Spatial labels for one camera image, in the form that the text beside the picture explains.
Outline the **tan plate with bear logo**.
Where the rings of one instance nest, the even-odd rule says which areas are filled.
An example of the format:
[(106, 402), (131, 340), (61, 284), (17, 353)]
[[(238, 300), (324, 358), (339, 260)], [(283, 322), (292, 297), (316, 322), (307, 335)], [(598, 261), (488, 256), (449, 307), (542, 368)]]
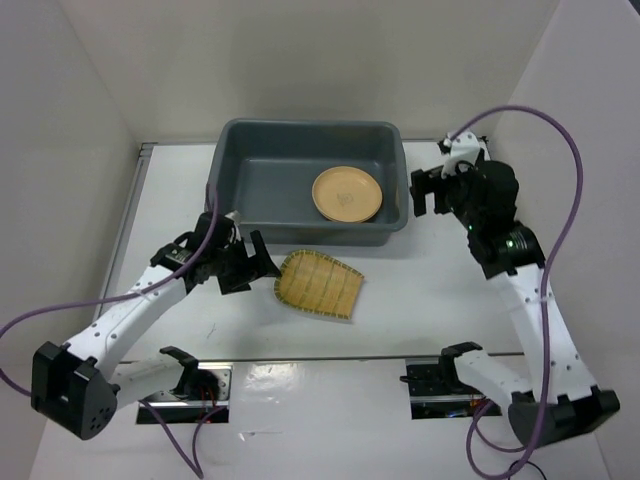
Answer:
[(349, 166), (322, 172), (313, 182), (311, 195), (320, 214), (339, 223), (366, 222), (377, 214), (383, 201), (374, 177)]

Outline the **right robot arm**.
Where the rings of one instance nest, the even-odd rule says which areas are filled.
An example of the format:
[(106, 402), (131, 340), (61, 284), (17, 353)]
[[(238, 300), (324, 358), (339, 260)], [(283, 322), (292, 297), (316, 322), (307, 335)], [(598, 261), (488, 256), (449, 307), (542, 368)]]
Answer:
[(548, 263), (535, 234), (516, 218), (513, 169), (498, 161), (461, 161), (451, 171), (415, 170), (410, 179), (415, 215), (425, 214), (432, 195), (436, 213), (451, 213), (465, 227), (472, 256), (508, 309), (530, 373), (523, 378), (480, 345), (464, 342), (441, 351), (441, 387), (450, 393), (473, 388), (493, 401), (523, 445), (590, 433), (617, 413), (616, 393), (597, 385), (572, 341), (543, 277)]

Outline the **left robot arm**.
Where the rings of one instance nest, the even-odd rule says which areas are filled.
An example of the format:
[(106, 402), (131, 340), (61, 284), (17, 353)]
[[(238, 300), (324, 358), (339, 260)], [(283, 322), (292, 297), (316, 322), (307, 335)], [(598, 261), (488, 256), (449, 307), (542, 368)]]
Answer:
[(250, 234), (249, 254), (235, 219), (200, 215), (192, 231), (160, 248), (123, 301), (62, 345), (44, 343), (34, 354), (31, 406), (82, 440), (98, 435), (116, 411), (160, 391), (188, 399), (216, 388), (198, 360), (165, 346), (143, 361), (122, 359), (139, 338), (195, 287), (216, 278), (221, 294), (247, 291), (251, 282), (280, 277), (262, 235)]

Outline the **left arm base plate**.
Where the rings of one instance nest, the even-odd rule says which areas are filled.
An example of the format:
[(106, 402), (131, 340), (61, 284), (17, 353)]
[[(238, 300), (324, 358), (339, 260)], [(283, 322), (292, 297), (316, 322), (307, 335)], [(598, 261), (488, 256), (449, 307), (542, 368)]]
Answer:
[(232, 374), (231, 363), (204, 362), (184, 393), (159, 391), (146, 401), (168, 425), (195, 425), (204, 417), (206, 423), (224, 424), (230, 415)]

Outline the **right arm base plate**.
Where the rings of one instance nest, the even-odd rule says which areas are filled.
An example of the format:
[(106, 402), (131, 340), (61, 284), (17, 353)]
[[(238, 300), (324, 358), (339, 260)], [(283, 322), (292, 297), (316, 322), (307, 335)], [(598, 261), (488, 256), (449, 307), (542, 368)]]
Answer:
[(469, 386), (449, 386), (436, 358), (410, 358), (405, 368), (399, 380), (407, 387), (413, 420), (472, 417), (487, 403)]

